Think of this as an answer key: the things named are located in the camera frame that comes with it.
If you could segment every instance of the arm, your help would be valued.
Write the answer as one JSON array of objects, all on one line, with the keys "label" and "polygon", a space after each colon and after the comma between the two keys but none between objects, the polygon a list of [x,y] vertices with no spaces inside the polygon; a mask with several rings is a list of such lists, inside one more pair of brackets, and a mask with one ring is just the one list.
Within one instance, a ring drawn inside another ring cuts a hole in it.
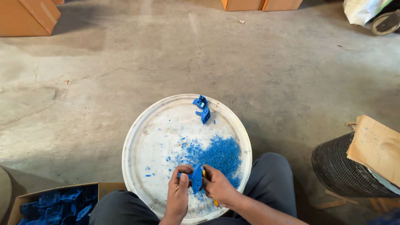
[{"label": "arm", "polygon": [[203,178],[203,188],[209,198],[216,199],[252,225],[288,224],[306,225],[303,221],[275,210],[259,201],[251,199],[238,192],[226,179],[221,171],[208,165],[203,165],[206,177]]},{"label": "arm", "polygon": [[179,225],[188,213],[189,178],[186,173],[192,173],[191,165],[175,168],[168,182],[167,207],[159,225]]}]

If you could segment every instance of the white plastic bag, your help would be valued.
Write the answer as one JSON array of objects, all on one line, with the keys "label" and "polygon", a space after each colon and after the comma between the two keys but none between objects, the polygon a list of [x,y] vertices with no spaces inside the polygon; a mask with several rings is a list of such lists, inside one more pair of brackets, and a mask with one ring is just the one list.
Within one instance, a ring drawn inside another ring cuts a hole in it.
[{"label": "white plastic bag", "polygon": [[344,0],[343,8],[350,24],[364,26],[392,0]]}]

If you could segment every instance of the white bucket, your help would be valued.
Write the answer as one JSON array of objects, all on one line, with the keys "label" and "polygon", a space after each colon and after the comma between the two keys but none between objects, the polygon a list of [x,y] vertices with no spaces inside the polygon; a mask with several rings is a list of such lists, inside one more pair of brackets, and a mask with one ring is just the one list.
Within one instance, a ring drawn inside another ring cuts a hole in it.
[{"label": "white bucket", "polygon": [[[199,110],[192,104],[198,94],[179,94],[162,99],[147,108],[133,123],[122,151],[122,174],[128,191],[136,193],[160,219],[164,216],[169,178],[179,164],[171,159],[180,154],[182,139],[197,139],[206,148],[218,135],[233,137],[239,144],[242,160],[236,175],[241,179],[239,192],[250,175],[252,150],[247,132],[239,118],[222,103],[206,97],[211,117],[203,125]],[[228,211],[216,207],[212,199],[188,189],[188,214],[182,224],[198,224]]]}]

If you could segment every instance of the hand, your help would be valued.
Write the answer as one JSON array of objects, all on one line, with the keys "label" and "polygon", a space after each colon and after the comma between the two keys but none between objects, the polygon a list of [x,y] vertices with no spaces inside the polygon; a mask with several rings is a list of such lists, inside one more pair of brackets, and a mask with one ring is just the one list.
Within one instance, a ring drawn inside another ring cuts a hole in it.
[{"label": "hand", "polygon": [[167,208],[160,224],[180,224],[188,213],[189,177],[192,173],[191,165],[182,165],[175,168],[168,183]]},{"label": "hand", "polygon": [[242,194],[229,183],[221,171],[209,165],[203,165],[203,168],[206,171],[206,178],[203,177],[202,182],[207,197],[214,198],[224,207],[232,208],[233,203]]}]

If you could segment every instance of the concrete floor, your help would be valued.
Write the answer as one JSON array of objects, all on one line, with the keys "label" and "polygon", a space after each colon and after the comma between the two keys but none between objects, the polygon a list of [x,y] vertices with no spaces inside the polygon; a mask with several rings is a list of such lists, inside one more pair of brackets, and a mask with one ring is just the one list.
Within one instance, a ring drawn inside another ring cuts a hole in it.
[{"label": "concrete floor", "polygon": [[75,0],[59,9],[53,36],[0,38],[0,165],[14,196],[123,182],[121,150],[139,114],[196,93],[236,113],[254,158],[287,157],[299,218],[361,225],[377,216],[367,203],[312,209],[336,198],[310,158],[361,114],[400,131],[398,34],[350,25],[341,2],[304,0],[286,12],[225,12],[220,0]]}]

